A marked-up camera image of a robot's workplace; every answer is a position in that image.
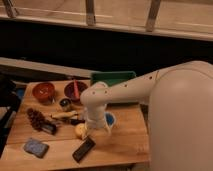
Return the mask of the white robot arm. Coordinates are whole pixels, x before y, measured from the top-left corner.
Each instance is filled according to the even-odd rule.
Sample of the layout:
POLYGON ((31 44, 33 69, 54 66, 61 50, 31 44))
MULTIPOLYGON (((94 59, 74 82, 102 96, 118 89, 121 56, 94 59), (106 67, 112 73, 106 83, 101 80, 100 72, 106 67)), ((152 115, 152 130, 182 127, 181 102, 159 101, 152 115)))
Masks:
POLYGON ((151 171, 213 171, 213 64, 190 61, 83 91, 88 128, 104 128, 109 103, 149 105, 151 171))

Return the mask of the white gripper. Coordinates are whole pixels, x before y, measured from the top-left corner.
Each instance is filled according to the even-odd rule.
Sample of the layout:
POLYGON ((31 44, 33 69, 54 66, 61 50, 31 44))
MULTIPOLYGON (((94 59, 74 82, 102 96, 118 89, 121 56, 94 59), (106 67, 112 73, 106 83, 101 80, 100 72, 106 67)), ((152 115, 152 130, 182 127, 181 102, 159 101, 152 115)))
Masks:
POLYGON ((111 136, 111 128, 107 126, 106 118, 103 113, 100 115, 87 115, 86 123, 83 123, 81 127, 81 139, 86 139, 90 135, 91 129, 101 128, 104 128, 107 135, 111 136))

